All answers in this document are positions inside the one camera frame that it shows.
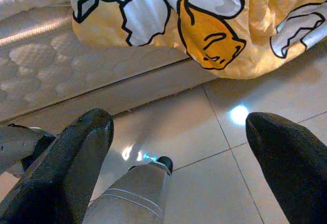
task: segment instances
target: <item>bed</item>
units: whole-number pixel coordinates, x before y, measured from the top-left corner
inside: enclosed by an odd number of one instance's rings
[[[0,0],[0,121],[52,131],[255,78],[325,39],[326,18],[327,0]]]
[[[91,108],[116,114],[215,78],[174,48],[82,44],[62,2],[11,14],[0,21],[3,124],[58,132]]]

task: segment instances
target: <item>blue light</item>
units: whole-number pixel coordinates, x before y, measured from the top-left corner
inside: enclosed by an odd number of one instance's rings
[[[146,153],[143,154],[143,159],[150,159],[152,161],[157,161],[157,156],[148,156]]]

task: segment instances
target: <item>black object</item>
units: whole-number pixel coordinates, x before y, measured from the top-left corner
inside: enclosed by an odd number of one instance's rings
[[[0,203],[0,223],[81,223],[113,139],[94,109],[68,126]]]
[[[51,143],[56,139],[52,135],[44,135],[35,145],[34,152],[32,155],[27,156],[21,160],[21,165],[23,171],[26,171],[32,163],[51,145]]]
[[[136,165],[133,165],[132,167],[130,167],[128,172],[131,171],[133,168],[136,168]]]
[[[270,113],[251,113],[246,135],[290,223],[327,223],[327,148],[307,128]]]
[[[159,163],[162,163],[167,166],[169,171],[173,173],[173,161],[167,156],[161,156],[157,160]]]
[[[28,129],[28,127],[18,125],[18,124],[14,124],[14,123],[8,124],[7,127],[18,127],[18,128],[27,128]]]

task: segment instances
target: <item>yellow cartoon character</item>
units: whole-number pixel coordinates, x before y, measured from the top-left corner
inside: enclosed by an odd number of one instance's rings
[[[195,7],[189,0],[179,0],[178,14],[186,51],[205,69],[224,69],[246,45],[222,17]]]

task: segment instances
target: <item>white quilted mattress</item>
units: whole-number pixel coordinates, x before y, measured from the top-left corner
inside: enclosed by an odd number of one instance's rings
[[[92,49],[78,42],[70,15],[45,7],[0,22],[0,121],[187,57],[152,46]]]

